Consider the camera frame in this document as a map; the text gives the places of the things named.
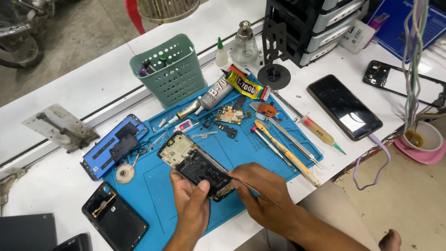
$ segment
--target blue box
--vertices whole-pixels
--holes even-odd
[[[404,20],[413,8],[413,0],[382,0],[375,9],[372,17],[367,22],[383,13],[389,14],[389,18],[383,27],[376,33],[375,40],[399,59],[403,59],[406,44]],[[412,28],[412,20],[409,20],[409,29]],[[429,5],[426,29],[423,34],[423,50],[440,38],[446,32],[446,13]]]

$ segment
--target phone screen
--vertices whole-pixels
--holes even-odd
[[[311,84],[309,89],[354,139],[361,139],[383,125],[381,120],[333,75]]]

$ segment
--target b-7000 glue tube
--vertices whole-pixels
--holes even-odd
[[[232,85],[221,77],[200,99],[200,108],[195,112],[195,115],[198,115],[204,109],[212,109],[232,89]]]
[[[271,92],[270,88],[255,84],[235,71],[222,71],[226,75],[226,81],[229,82],[241,94],[254,100],[268,100],[269,94]]]
[[[179,119],[183,119],[187,115],[193,113],[196,109],[198,109],[200,107],[200,99],[201,99],[201,96],[198,96],[198,98],[196,98],[194,101],[192,101],[190,104],[188,104],[185,108],[183,108],[179,112],[177,112],[177,114],[174,116],[174,118],[169,120],[168,123],[172,124],[175,121],[177,121]]]

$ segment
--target metal pump lid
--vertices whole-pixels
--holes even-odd
[[[241,41],[248,41],[252,38],[251,23],[248,20],[239,23],[240,29],[237,31],[237,37]]]

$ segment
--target brown liquid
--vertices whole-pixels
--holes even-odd
[[[418,148],[423,146],[423,143],[424,143],[423,138],[418,133],[416,133],[412,130],[409,130],[406,132],[405,136],[409,142],[410,142],[410,139],[412,139],[413,137],[415,137],[418,140],[418,144],[416,144],[416,145],[414,144],[414,146],[416,146]]]

